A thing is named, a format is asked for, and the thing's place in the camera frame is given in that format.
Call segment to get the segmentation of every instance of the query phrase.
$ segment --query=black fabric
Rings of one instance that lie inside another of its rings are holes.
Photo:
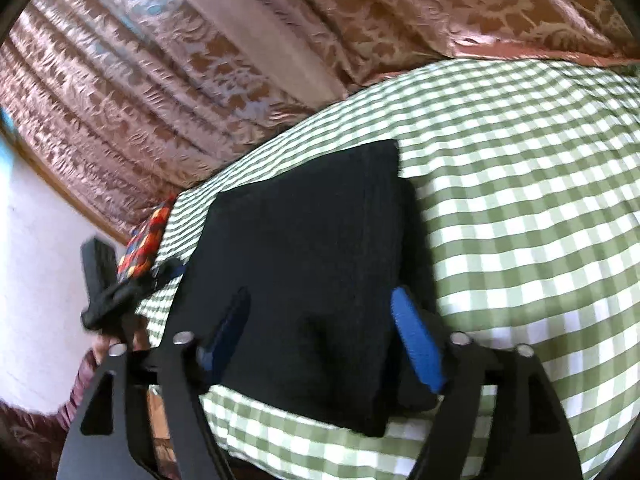
[[[220,194],[162,343],[181,330],[209,335],[244,286],[252,310],[223,384],[288,412],[382,436],[398,407],[402,362],[391,291],[401,271],[412,276],[424,261],[410,250],[414,264],[402,264],[402,248],[414,248],[406,235],[421,236],[419,217],[407,218],[416,213],[392,141]],[[413,227],[405,233],[406,224]],[[415,246],[424,248],[424,240]]]

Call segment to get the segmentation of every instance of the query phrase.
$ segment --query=black metal frame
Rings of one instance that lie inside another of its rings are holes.
[[[0,0],[0,41],[4,41],[14,21],[29,1]],[[638,0],[612,1],[622,12],[637,38],[640,34]],[[162,386],[167,419],[175,451],[180,460],[183,480],[200,480],[205,476],[207,479],[233,478],[222,452],[210,433],[198,400],[198,393],[203,387],[202,377],[199,374],[193,375],[194,362],[198,361],[194,361],[198,342],[177,345],[164,339],[160,347],[151,352],[127,351],[105,360],[86,393],[85,402],[80,407],[76,422],[69,433],[58,476],[60,480],[160,478],[154,470],[155,459],[150,445],[151,435],[145,400],[146,386],[151,383],[159,383]],[[430,439],[426,442],[410,479],[459,478],[455,476],[456,473],[452,470],[454,466],[451,465],[456,461],[444,461],[443,457],[450,452],[446,442],[448,438],[453,438],[453,442],[457,439],[462,442],[470,438],[469,422],[461,419],[460,410],[449,410],[445,407],[452,406],[453,400],[449,399],[456,397],[466,399],[465,402],[468,402],[469,406],[475,405],[479,386],[495,382],[501,384],[498,391],[501,388],[503,393],[498,394],[494,428],[502,427],[503,430],[501,435],[496,433],[497,436],[492,436],[480,478],[533,478],[527,471],[514,475],[515,471],[510,470],[510,476],[505,476],[507,469],[520,468],[525,463],[529,465],[529,472],[537,470],[545,460],[532,463],[533,451],[539,447],[547,447],[548,444],[542,444],[542,441],[546,439],[547,442],[551,442],[552,439],[546,436],[556,434],[553,431],[549,433],[549,428],[542,428],[543,433],[537,434],[534,438],[531,436],[530,415],[534,413],[531,411],[533,404],[526,399],[545,398],[545,410],[556,417],[557,424],[561,426],[561,433],[568,428],[565,426],[564,415],[560,416],[560,404],[538,359],[535,356],[524,358],[517,352],[490,351],[473,343],[464,348],[450,348],[450,357],[454,361],[458,360],[454,367],[458,371],[452,378],[454,386],[443,401],[440,410],[443,415],[438,414],[444,424],[436,420]],[[486,373],[480,374],[479,366],[485,366]],[[113,418],[100,417],[100,414],[108,412],[113,413]],[[503,462],[500,457],[504,457],[502,452],[509,443],[515,447],[511,448],[511,458]],[[464,446],[459,444],[455,447],[456,453],[460,455]],[[637,478],[640,469],[638,456],[639,419],[596,480]],[[523,462],[514,463],[513,457],[519,457]],[[564,473],[563,478],[567,478],[566,472]],[[538,471],[536,474],[545,474],[553,478],[554,468],[549,468],[549,471],[544,473]]]
[[[82,256],[90,297],[82,314],[84,326],[120,333],[127,342],[110,349],[85,392],[66,440],[58,480],[160,478],[146,410],[150,384],[162,388],[182,480],[233,480],[199,395],[222,378],[249,317],[249,292],[238,291],[223,321],[203,340],[197,341],[193,332],[177,331],[184,327],[185,313],[174,309],[160,346],[132,352],[128,317],[142,297],[166,284],[179,263],[168,260],[155,272],[118,284],[113,283],[113,248],[94,239],[84,245]],[[438,349],[446,386],[438,390],[444,396],[410,480],[460,478],[485,384],[497,385],[497,397],[479,479],[582,478],[569,423],[529,346],[510,351],[484,348],[463,333],[451,333],[438,314],[414,312]],[[121,321],[119,328],[116,319]]]

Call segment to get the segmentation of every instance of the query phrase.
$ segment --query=colorful patterned fabric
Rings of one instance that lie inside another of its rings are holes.
[[[175,199],[171,196],[162,202],[144,223],[133,230],[118,265],[119,280],[139,276],[154,264]]]
[[[640,411],[639,110],[635,73],[535,60],[432,64],[314,115],[182,193],[159,258],[190,257],[222,190],[397,139],[446,323],[483,345],[535,348],[590,479]],[[152,344],[178,283],[140,307]],[[464,476],[478,472],[486,447],[494,397],[484,393]],[[395,418],[383,438],[366,438],[222,386],[202,402],[223,447],[298,480],[403,479],[433,417]]]

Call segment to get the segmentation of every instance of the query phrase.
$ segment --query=green gingham fabric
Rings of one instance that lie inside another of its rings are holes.
[[[528,343],[568,416],[585,478],[640,411],[640,84],[566,62],[448,60],[333,105],[180,195],[158,260],[188,258],[222,190],[394,138],[417,188],[446,323],[496,348]],[[158,344],[178,286],[140,307]],[[477,473],[491,388],[464,476]],[[433,413],[366,438],[217,386],[222,447],[287,479],[408,475]]]

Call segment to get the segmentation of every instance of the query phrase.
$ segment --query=pink damask curtain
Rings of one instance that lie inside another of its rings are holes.
[[[609,0],[32,0],[0,105],[126,234],[316,110],[446,57],[640,58]]]

